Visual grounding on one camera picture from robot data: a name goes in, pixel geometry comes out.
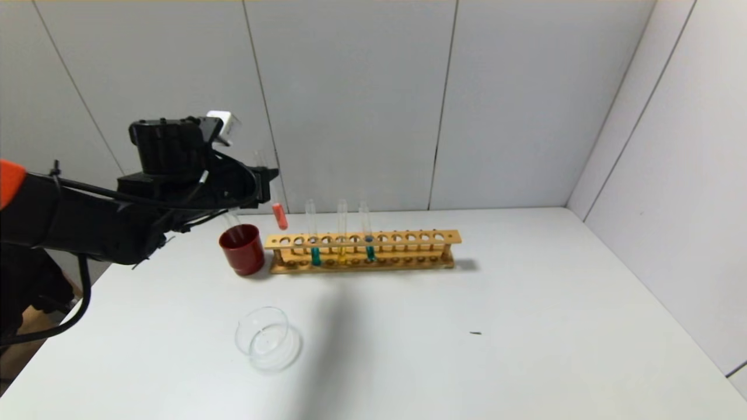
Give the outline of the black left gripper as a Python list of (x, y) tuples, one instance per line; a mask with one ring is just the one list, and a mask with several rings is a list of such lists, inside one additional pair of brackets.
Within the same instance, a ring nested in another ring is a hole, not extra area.
[(258, 208), (271, 200), (278, 168), (248, 166), (229, 155), (211, 158), (211, 208)]

